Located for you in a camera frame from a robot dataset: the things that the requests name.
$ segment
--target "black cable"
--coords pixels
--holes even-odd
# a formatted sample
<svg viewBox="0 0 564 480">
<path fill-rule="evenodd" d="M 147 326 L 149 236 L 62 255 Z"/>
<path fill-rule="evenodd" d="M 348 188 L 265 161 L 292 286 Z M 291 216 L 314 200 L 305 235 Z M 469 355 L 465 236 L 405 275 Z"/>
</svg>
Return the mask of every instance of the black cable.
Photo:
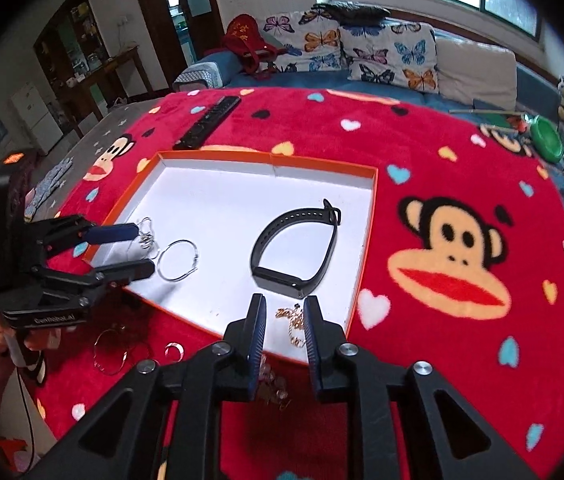
<svg viewBox="0 0 564 480">
<path fill-rule="evenodd" d="M 33 467 L 33 460 L 35 458 L 35 436 L 33 434 L 33 421 L 31 420 L 30 412 L 28 412 L 28 403 L 26 402 L 26 397 L 24 396 L 22 376 L 18 368 L 16 368 L 16 373 L 17 373 L 17 382 L 19 382 L 19 392 L 22 394 L 22 402 L 24 403 L 24 409 L 26 410 L 26 418 L 28 420 L 28 431 L 30 432 L 31 435 L 31 460 L 28 462 L 28 466 L 26 467 L 26 470 L 20 474 L 20 476 L 23 476 L 31 470 L 31 467 Z"/>
</svg>

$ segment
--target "monkey print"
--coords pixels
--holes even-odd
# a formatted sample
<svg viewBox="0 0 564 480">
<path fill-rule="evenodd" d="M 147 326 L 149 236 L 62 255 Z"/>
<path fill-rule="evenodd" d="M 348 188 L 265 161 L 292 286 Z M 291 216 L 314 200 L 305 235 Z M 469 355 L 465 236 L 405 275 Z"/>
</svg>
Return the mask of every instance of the monkey print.
<svg viewBox="0 0 564 480">
<path fill-rule="evenodd" d="M 531 148 L 528 147 L 519 136 L 509 136 L 495 128 L 488 128 L 485 124 L 480 125 L 480 131 L 485 137 L 490 137 L 495 140 L 502 148 L 514 155 L 533 156 Z"/>
<path fill-rule="evenodd" d="M 113 159 L 128 153 L 134 145 L 135 141 L 127 134 L 115 139 L 114 143 L 88 169 L 84 180 L 96 182 L 108 176 L 113 171 Z"/>
<path fill-rule="evenodd" d="M 507 257 L 502 234 L 469 206 L 452 198 L 407 197 L 403 224 L 421 239 L 388 260 L 392 279 L 425 305 L 454 317 L 497 319 L 508 314 L 507 287 L 490 268 Z"/>
</svg>

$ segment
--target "red blanket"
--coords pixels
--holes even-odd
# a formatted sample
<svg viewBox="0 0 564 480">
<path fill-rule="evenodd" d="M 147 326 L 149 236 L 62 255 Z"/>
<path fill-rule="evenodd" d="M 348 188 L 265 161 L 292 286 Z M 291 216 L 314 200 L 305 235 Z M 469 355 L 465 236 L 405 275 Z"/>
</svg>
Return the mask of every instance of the red blanket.
<svg viewBox="0 0 564 480">
<path fill-rule="evenodd" d="M 546 170 L 517 141 L 362 94 L 177 93 L 110 139 L 62 214 L 103 221 L 148 158 L 170 149 L 204 107 L 235 94 L 242 103 L 207 144 L 380 168 L 350 340 L 393 364 L 432 363 L 545 476 L 564 453 L 564 208 Z M 85 272 L 78 253 L 52 264 Z M 74 404 L 88 409 L 120 377 L 92 365 L 92 343 L 109 320 L 66 334 L 49 354 L 46 386 L 35 395 L 58 437 L 74 424 Z M 129 325 L 142 327 L 158 357 L 171 341 L 187 356 L 211 341 L 154 310 Z M 227 405 L 223 470 L 234 480 L 286 470 L 344 479 L 344 409 L 316 404 L 305 368 L 273 368 L 287 377 L 293 402 L 284 412 L 262 402 Z"/>
</svg>

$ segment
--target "fitness tracker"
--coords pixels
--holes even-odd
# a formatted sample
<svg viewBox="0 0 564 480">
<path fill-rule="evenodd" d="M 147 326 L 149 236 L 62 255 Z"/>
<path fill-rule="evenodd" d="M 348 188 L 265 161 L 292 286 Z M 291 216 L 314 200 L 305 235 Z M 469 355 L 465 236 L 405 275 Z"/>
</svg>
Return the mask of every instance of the fitness tracker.
<svg viewBox="0 0 564 480">
<path fill-rule="evenodd" d="M 319 282 L 321 282 L 321 279 L 326 273 L 326 269 L 329 267 L 329 261 L 331 260 L 331 255 L 335 248 L 335 239 L 337 238 L 337 226 L 340 224 L 341 218 L 342 212 L 333 207 L 328 200 L 324 199 L 324 209 L 294 209 L 273 220 L 257 238 L 253 246 L 253 251 L 251 252 L 251 274 L 257 286 L 299 300 L 312 293 L 319 285 Z M 262 259 L 264 249 L 267 248 L 268 243 L 273 237 L 283 229 L 302 222 L 319 222 L 333 226 L 333 234 L 331 235 L 329 248 L 315 276 L 308 280 L 301 280 L 290 274 L 260 267 L 259 262 Z"/>
</svg>

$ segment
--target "orange light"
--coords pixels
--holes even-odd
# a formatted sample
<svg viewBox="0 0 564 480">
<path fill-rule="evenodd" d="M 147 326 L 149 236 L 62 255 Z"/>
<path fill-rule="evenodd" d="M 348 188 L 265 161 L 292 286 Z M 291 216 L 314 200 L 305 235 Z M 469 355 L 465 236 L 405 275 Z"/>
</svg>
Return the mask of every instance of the orange light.
<svg viewBox="0 0 564 480">
<path fill-rule="evenodd" d="M 13 164 L 14 162 L 17 162 L 23 156 L 24 156 L 23 153 L 13 153 L 13 155 L 9 155 L 9 156 L 7 156 L 7 158 L 5 158 L 4 164 Z"/>
</svg>

